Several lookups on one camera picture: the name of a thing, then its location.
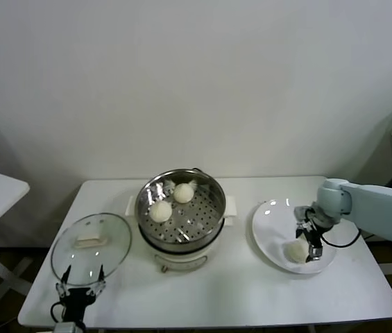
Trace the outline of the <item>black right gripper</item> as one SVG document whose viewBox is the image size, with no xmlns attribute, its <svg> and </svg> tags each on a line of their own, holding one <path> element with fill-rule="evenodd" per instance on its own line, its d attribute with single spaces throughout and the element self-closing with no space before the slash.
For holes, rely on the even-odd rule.
<svg viewBox="0 0 392 333">
<path fill-rule="evenodd" d="M 308 253 L 306 262 L 317 261 L 321 258 L 323 254 L 322 246 L 314 246 L 321 245 L 321 237 L 325 232 L 325 228 L 318 225 L 315 220 L 311 220 L 308 217 L 305 217 L 300 225 L 296 227 L 296 238 L 298 239 L 302 235 L 305 236 L 307 242 L 309 243 Z"/>
</svg>

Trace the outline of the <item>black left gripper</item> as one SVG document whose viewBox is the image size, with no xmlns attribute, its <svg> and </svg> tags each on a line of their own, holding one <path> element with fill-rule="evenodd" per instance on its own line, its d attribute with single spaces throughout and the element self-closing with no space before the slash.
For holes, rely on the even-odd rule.
<svg viewBox="0 0 392 333">
<path fill-rule="evenodd" d="M 106 286 L 105 272 L 101 265 L 97 281 L 92 284 L 91 288 L 67 289 L 70 271 L 71 266 L 68 266 L 60 281 L 56 283 L 56 291 L 59 296 L 62 296 L 61 303 L 65 308 L 63 321 L 83 321 L 86 308 L 94 304 L 96 295 L 100 295 Z"/>
</svg>

